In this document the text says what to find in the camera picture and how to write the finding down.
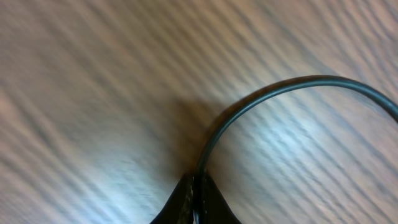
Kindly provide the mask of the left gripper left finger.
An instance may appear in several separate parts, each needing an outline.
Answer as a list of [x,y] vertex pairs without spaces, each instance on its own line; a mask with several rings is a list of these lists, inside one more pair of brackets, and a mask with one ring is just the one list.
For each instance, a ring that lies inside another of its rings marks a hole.
[[150,224],[193,224],[194,176],[184,174]]

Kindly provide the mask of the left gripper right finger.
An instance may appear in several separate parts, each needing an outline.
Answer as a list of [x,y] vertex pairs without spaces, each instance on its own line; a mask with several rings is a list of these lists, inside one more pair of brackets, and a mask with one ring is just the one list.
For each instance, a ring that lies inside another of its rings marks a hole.
[[209,173],[200,182],[200,223],[241,224]]

